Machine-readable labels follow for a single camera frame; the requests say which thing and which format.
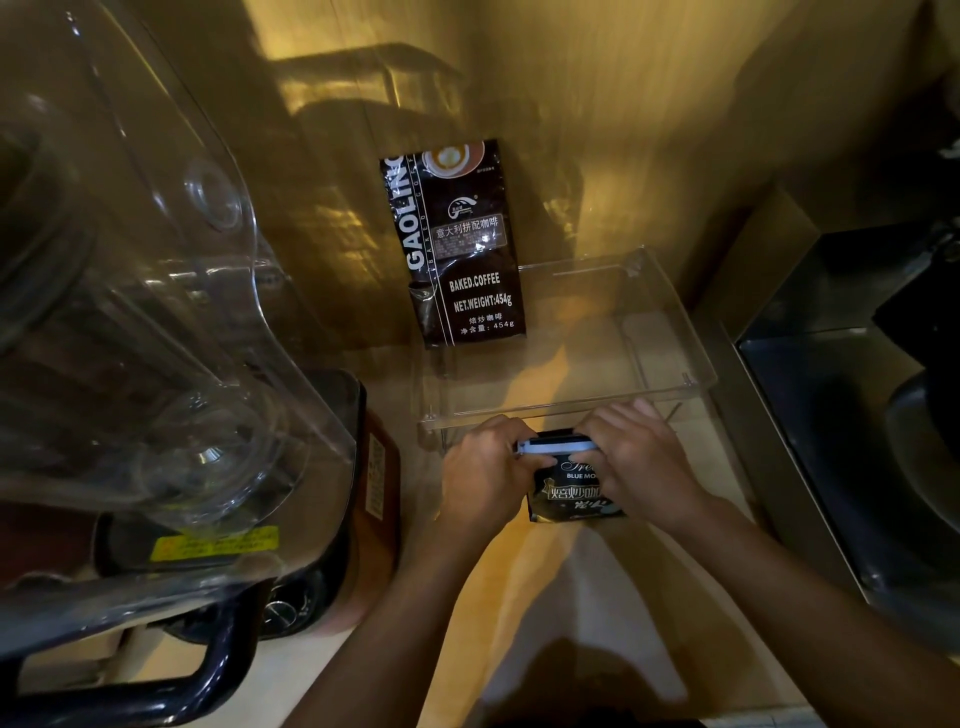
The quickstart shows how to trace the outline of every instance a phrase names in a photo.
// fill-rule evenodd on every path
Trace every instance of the yellow warning label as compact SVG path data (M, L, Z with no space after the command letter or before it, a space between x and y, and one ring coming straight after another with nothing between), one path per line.
M216 541L194 539L190 536L163 536L156 540L151 561L184 561L207 556L229 556L252 551L276 551L280 546L280 529L262 525L239 536L226 536Z

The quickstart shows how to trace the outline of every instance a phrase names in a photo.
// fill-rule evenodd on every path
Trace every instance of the countertop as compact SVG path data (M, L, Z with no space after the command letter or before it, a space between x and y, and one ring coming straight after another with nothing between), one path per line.
M409 541L436 511L441 456L418 435L407 364L405 350L393 348L359 352L348 368L400 447ZM745 480L708 402L685 401L671 424L704 486L751 516ZM193 725L279 726L346 638L308 631L262 643L233 698ZM199 663L193 645L167 636L155 644L138 679ZM626 519L530 523L524 505L460 595L420 727L519 714L563 723L589 702L651 719L805 704L724 590L668 536Z

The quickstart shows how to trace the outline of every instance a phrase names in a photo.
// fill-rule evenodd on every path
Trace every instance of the hand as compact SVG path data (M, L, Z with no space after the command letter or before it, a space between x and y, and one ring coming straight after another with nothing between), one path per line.
M537 433L522 420L498 415L478 425L444 458L444 502L438 522L486 547L515 515L534 471L557 461L515 455L519 440Z
M592 466L602 493L629 516L669 533L706 500L676 433L649 401L598 407L575 429L599 449L577 452L570 459Z

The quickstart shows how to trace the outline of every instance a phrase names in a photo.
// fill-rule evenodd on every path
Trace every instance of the coffee bag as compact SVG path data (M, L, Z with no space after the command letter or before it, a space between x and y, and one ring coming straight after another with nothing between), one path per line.
M526 332L495 140L380 161L427 347Z

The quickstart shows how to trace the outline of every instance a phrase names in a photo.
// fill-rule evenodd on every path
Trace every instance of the beige wall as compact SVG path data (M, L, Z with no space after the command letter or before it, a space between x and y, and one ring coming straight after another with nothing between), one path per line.
M133 6L352 347L412 321L380 157L497 137L521 262L646 244L691 296L774 170L851 148L945 63L919 0Z

